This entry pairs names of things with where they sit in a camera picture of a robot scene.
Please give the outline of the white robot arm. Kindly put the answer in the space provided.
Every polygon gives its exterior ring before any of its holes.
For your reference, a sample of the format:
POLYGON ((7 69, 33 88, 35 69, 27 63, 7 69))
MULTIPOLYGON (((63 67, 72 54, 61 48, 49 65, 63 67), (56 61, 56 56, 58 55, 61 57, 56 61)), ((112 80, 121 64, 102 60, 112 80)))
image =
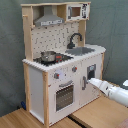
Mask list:
POLYGON ((89 83, 97 87, 109 99, 128 107, 128 90, 96 78, 91 78, 89 83))

